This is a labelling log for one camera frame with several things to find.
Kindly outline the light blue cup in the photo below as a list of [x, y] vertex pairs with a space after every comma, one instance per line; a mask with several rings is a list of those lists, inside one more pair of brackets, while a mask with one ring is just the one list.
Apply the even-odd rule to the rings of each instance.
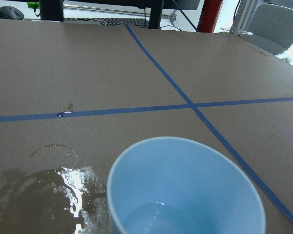
[[193, 140], [155, 137], [113, 163], [107, 202], [114, 234], [263, 234], [252, 182], [231, 160]]

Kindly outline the black keyboard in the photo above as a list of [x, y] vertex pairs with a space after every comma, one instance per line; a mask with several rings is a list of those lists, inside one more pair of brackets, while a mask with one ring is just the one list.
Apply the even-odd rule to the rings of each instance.
[[103, 26], [117, 26], [121, 24], [148, 28], [149, 21], [137, 18], [64, 18], [69, 23], [95, 23]]

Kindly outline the red thermos bottle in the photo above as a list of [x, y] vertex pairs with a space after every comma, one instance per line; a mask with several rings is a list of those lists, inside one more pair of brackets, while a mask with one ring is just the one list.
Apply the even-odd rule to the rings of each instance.
[[203, 33], [213, 33], [221, 8], [223, 5], [222, 0], [205, 0], [197, 29]]

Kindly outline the black computer monitor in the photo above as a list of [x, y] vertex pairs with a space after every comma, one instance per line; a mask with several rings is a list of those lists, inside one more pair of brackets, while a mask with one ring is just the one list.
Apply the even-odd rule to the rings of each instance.
[[78, 0], [77, 3], [64, 3], [63, 0], [38, 0], [34, 4], [34, 10], [39, 9], [36, 14], [41, 20], [64, 21], [64, 9], [85, 10], [102, 12], [107, 14], [139, 16], [137, 11], [127, 10], [128, 7], [136, 7], [146, 10], [150, 9], [150, 14], [144, 13], [145, 18], [149, 18], [148, 23], [144, 23], [149, 29], [159, 29], [161, 19], [175, 18], [174, 15], [164, 16], [164, 9], [179, 10], [182, 14], [185, 10], [197, 10], [198, 0]]

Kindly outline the grey office chair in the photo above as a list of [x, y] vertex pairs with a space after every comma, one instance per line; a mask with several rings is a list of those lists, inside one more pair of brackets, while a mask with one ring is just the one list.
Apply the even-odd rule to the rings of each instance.
[[250, 43], [269, 52], [279, 55], [293, 44], [293, 9], [272, 5], [260, 5], [243, 37]]

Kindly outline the black computer mouse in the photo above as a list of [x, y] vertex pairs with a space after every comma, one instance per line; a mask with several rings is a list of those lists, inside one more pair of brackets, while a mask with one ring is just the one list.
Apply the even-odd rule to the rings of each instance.
[[24, 14], [13, 6], [0, 7], [0, 19], [23, 20]]

